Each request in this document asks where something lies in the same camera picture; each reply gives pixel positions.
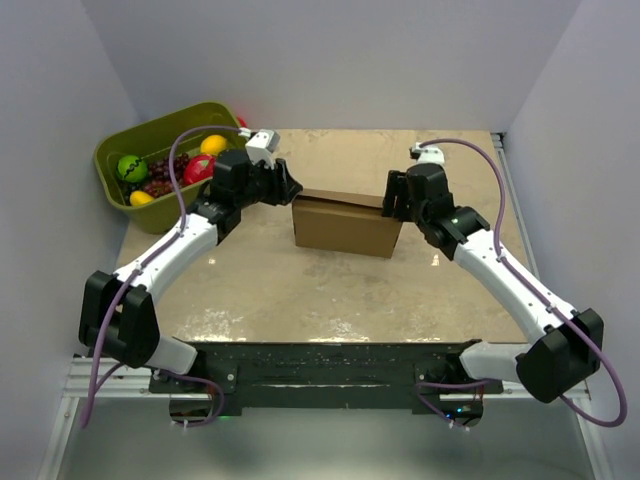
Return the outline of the brown cardboard box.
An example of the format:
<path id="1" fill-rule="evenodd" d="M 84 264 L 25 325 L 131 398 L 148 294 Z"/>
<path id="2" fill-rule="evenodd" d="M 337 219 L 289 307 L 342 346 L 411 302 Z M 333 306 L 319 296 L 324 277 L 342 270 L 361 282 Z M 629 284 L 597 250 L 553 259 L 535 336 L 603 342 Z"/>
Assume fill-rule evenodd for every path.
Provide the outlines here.
<path id="1" fill-rule="evenodd" d="M 305 189 L 292 202 L 295 245 L 389 259 L 402 223 L 382 215 L 379 196 Z"/>

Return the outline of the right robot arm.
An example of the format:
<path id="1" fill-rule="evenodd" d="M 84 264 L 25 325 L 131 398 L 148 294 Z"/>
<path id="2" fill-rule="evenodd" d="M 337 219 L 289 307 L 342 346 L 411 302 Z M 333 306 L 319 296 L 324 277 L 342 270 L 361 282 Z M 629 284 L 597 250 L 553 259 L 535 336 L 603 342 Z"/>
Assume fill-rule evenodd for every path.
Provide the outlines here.
<path id="1" fill-rule="evenodd" d="M 603 343 L 601 317 L 553 294 L 495 241 L 475 209 L 456 205 L 441 166 L 389 171 L 382 214 L 415 224 L 429 245 L 484 286 L 526 338 L 523 344 L 481 341 L 467 347 L 445 369 L 452 390 L 469 392 L 480 380 L 518 382 L 536 400 L 550 403 L 599 369 L 589 346 Z"/>

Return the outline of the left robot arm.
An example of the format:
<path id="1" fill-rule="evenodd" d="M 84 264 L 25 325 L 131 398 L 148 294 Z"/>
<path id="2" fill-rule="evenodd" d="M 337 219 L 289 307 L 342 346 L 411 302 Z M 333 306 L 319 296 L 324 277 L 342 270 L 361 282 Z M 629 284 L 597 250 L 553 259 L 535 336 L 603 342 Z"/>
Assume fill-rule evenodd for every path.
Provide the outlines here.
<path id="1" fill-rule="evenodd" d="M 159 330 L 155 303 L 201 255 L 217 247 L 240 223 L 243 209 L 256 203 L 288 205 L 302 190 L 285 160 L 254 163 L 242 150 L 221 154 L 212 178 L 158 242 L 112 274 L 97 271 L 86 281 L 80 342 L 95 355 L 133 368 L 172 372 L 185 392 L 200 390 L 207 368 L 197 349 Z"/>

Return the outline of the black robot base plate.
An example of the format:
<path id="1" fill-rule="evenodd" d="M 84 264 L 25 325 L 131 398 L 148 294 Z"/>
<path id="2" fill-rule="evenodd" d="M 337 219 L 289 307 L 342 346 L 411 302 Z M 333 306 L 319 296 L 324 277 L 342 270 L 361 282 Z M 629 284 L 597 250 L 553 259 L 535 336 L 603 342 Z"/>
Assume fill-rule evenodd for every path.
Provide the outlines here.
<path id="1" fill-rule="evenodd" d="M 238 416 L 249 408 L 440 409 L 465 426 L 483 414 L 493 381 L 475 385 L 459 360 L 466 343 L 198 342 L 188 380 L 160 374 L 154 394 L 171 397 L 174 419 L 196 419 L 208 407 Z"/>

